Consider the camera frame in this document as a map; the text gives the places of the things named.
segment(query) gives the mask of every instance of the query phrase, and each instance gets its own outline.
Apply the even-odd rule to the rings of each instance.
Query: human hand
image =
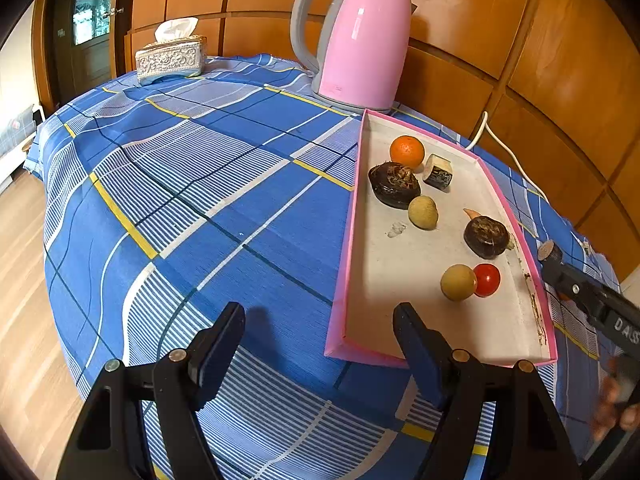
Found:
[[[613,376],[607,376],[602,381],[598,405],[591,419],[591,435],[598,442],[604,438],[611,428],[613,428],[620,418],[620,428],[625,431],[634,430],[640,426],[640,404],[628,406],[622,414],[616,407],[620,396],[620,385]]]

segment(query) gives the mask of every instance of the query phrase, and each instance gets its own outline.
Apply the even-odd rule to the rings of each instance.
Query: window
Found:
[[[84,43],[109,32],[111,0],[76,0],[74,44]]]

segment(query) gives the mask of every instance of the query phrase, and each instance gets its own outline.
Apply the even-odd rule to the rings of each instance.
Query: ornate silver tissue box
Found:
[[[199,75],[206,60],[205,36],[150,43],[136,52],[138,82],[144,86],[165,75]]]

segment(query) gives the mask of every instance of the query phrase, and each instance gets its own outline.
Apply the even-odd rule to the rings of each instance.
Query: tray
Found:
[[[367,172],[389,160],[389,145],[401,135],[420,139],[430,153],[451,161],[453,179],[440,191],[422,181],[439,220],[422,231],[407,211],[383,205],[373,194]],[[425,130],[366,110],[360,128],[354,191],[345,228],[340,269],[324,355],[372,365],[405,367],[392,329],[394,307],[409,301],[428,328],[439,330],[452,348],[464,348],[485,363],[536,365],[558,358],[548,301],[536,264],[508,202],[485,163]],[[491,260],[500,270],[498,291],[460,303],[444,297],[440,277],[453,264],[473,268],[487,262],[466,245],[469,218],[463,208],[502,222],[516,247]],[[394,222],[406,225],[394,238]]]

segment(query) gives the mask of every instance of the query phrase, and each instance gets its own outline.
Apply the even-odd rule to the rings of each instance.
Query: kettle base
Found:
[[[327,104],[328,106],[331,106],[333,108],[339,108],[340,110],[345,110],[347,112],[354,112],[358,115],[362,115],[364,113],[364,110],[375,110],[377,112],[380,112],[382,114],[388,114],[391,111],[391,108],[372,108],[372,107],[362,107],[362,106],[356,106],[356,105],[352,105],[349,103],[343,103],[341,101],[338,101],[336,99],[329,99],[328,97],[323,96],[322,94],[319,94],[315,91],[313,91],[313,95],[314,97],[316,97],[317,99],[319,99],[320,101],[322,101],[323,103]]]

